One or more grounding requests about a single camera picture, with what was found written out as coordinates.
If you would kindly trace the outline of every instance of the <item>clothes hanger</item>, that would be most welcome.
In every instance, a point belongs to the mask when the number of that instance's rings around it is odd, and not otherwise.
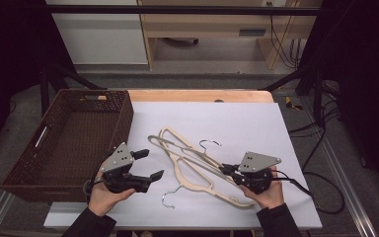
[[[173,136],[173,138],[176,139],[181,144],[165,139],[164,138],[165,133],[170,133]],[[216,191],[214,189],[214,183],[212,182],[212,180],[209,179],[204,174],[205,171],[216,175],[217,177],[223,179],[224,181],[226,181],[232,186],[235,186],[235,187],[238,187],[238,186],[235,184],[235,182],[230,176],[225,176],[220,171],[219,167],[222,167],[222,165],[219,162],[217,162],[214,158],[207,155],[206,149],[204,149],[204,152],[202,152],[194,148],[194,146],[192,146],[188,141],[186,141],[182,136],[180,136],[172,128],[164,127],[160,130],[158,136],[149,135],[148,139],[150,143],[162,148],[168,154],[169,158],[174,163],[174,171],[180,183],[180,187],[185,187],[191,191],[197,191],[197,192],[202,191],[202,192],[209,193],[217,198],[221,198],[239,207],[248,207],[255,204],[254,201],[241,202],[236,197],[229,197]],[[175,147],[177,150],[181,151],[181,153],[173,150],[172,147]],[[185,164],[187,164],[191,168],[191,170],[199,174],[199,176],[203,178],[208,183],[208,185],[207,186],[198,185],[187,180],[181,171],[181,166],[179,162],[184,162]]]

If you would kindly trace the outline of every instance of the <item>black sleeve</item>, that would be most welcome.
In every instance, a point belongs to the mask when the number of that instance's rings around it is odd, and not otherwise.
[[[112,233],[115,224],[116,221],[112,218],[100,217],[86,208],[62,237],[107,237]]]
[[[301,237],[286,203],[257,213],[265,237]]]

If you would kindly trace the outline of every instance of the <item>white cabinet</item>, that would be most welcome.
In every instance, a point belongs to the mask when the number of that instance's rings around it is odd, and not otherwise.
[[[47,4],[137,5],[135,0],[46,0]],[[140,17],[53,14],[74,64],[147,64]]]

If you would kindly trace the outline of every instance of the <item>gray floor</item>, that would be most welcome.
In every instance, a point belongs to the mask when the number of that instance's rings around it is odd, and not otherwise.
[[[201,39],[199,45],[196,46],[161,41],[155,62],[155,66],[158,67],[152,71],[134,69],[104,74],[99,71],[88,71],[84,76],[98,85],[111,88],[257,89],[278,80],[291,70],[283,68],[282,63],[278,65],[281,69],[265,70],[262,57],[259,54],[249,54],[252,49],[258,49],[254,40]],[[307,107],[312,102],[310,96],[299,98],[293,94],[291,89],[295,83],[295,81],[289,83],[273,93],[274,100],[280,104],[288,130],[311,122],[305,110],[298,111],[285,106],[286,96],[290,96],[293,104],[303,107]],[[37,86],[17,94],[13,101],[14,111],[7,118],[0,133],[0,183],[23,152],[40,119]],[[292,137],[300,164],[305,162],[317,142],[317,135],[310,135],[314,131],[315,128],[312,127],[303,132],[306,136]],[[379,236],[379,176],[377,172],[361,167],[360,155],[340,120],[333,118],[328,121],[325,137],[330,142],[376,231],[376,235],[367,236]],[[327,154],[322,147],[314,154],[307,171],[335,180],[328,164]],[[317,196],[321,208],[333,210],[340,206],[341,200],[336,190],[312,176],[307,176],[306,180],[311,192]],[[4,235],[4,231],[23,231],[20,236],[26,236],[27,231],[34,232],[32,236],[43,236],[37,232],[55,233],[54,230],[42,227],[48,209],[47,203],[29,203],[16,197],[2,221],[0,234]],[[365,236],[359,233],[350,211],[350,206],[347,206],[338,215],[319,212],[323,228],[312,230],[310,234],[312,236]]]

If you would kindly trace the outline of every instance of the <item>black curtain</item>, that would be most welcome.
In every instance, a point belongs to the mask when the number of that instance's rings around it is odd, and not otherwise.
[[[45,1],[0,0],[0,130],[11,97],[38,84],[45,65],[57,62],[76,72],[51,15],[26,11],[25,4]]]
[[[343,4],[329,1],[332,5]],[[302,57],[306,64],[334,19],[317,20]],[[343,120],[362,155],[363,165],[379,172],[379,1],[357,0],[320,54],[323,80],[340,84]],[[315,75],[302,78],[311,89]]]

